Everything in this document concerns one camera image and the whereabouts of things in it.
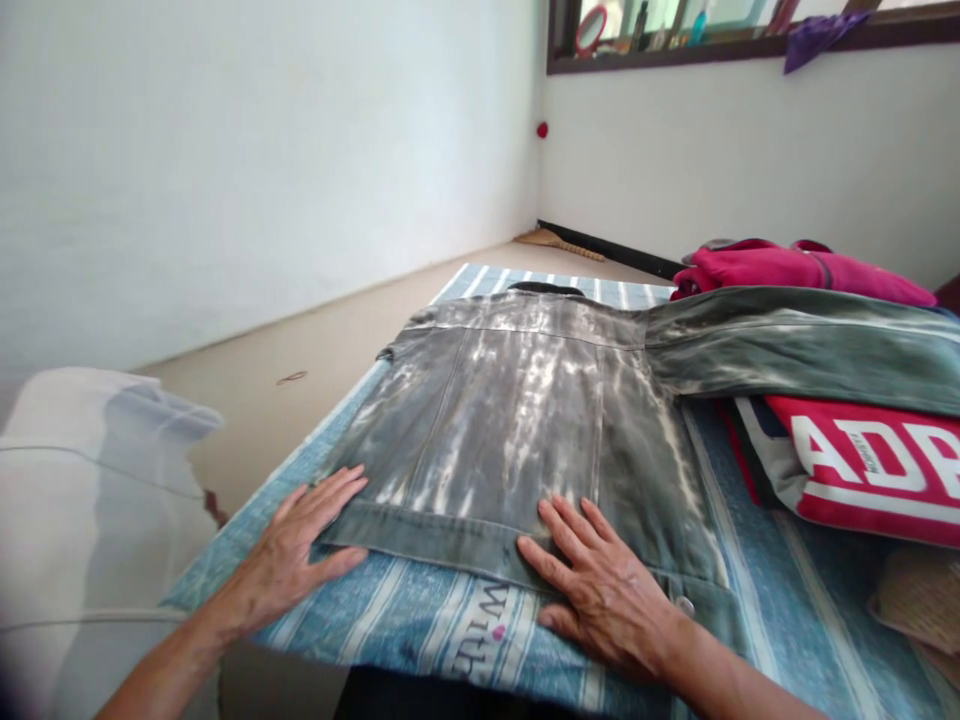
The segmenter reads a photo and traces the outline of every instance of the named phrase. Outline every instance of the hand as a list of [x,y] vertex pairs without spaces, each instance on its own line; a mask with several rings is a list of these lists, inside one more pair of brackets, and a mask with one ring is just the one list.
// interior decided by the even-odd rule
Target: hand
[[572,567],[529,537],[517,540],[520,554],[573,605],[549,605],[537,620],[625,677],[664,681],[692,621],[667,599],[600,509],[586,498],[580,502],[586,518],[559,496],[537,506]]
[[367,551],[354,547],[310,564],[310,546],[366,486],[362,475],[363,465],[343,468],[313,490],[302,485],[280,504],[250,555],[201,611],[228,640],[266,627],[366,559]]

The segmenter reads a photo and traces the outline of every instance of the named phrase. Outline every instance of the mirror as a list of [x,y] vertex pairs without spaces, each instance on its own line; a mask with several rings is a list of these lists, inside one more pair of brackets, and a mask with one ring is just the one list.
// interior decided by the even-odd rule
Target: mirror
[[607,26],[607,9],[597,5],[587,13],[577,30],[576,47],[578,57],[590,57],[597,49],[603,29]]

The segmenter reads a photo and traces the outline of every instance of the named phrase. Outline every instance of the gray denim jacket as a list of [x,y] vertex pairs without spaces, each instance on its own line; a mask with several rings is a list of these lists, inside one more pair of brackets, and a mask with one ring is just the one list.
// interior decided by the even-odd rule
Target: gray denim jacket
[[547,589],[516,539],[594,501],[668,595],[742,651],[680,396],[783,394],[960,416],[960,325],[855,295],[726,288],[650,310],[509,291],[428,307],[321,477],[370,484],[320,537]]

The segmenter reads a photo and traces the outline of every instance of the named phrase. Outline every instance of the window sill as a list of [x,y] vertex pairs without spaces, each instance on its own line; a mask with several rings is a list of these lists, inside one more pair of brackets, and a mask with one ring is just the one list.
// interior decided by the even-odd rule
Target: window sill
[[[922,18],[905,22],[875,22],[876,19],[872,18],[865,25],[851,30],[827,52],[960,42],[960,15]],[[712,45],[681,47],[658,52],[601,55],[583,60],[569,57],[557,58],[547,63],[547,75],[751,60],[753,58],[783,57],[786,53],[787,36],[777,35],[753,40],[735,40]]]

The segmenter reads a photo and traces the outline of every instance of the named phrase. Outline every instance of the window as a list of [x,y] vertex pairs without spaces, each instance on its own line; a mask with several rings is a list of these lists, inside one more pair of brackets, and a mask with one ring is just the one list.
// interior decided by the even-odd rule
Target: window
[[[578,53],[597,6],[603,32]],[[550,0],[547,74],[776,57],[805,19],[854,13],[869,17],[832,50],[960,41],[960,0]]]

